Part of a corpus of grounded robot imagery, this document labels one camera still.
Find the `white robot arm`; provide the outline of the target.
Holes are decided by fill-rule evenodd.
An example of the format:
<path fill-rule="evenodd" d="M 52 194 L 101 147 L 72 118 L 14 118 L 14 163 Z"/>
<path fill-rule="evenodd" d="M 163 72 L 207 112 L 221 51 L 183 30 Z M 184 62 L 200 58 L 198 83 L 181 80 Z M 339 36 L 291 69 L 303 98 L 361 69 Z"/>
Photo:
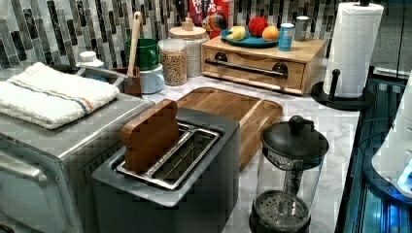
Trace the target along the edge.
<path fill-rule="evenodd" d="M 412 83 L 408 78 L 395 121 L 384 143 L 371 159 L 378 176 L 395 190 L 395 195 L 412 198 Z"/>

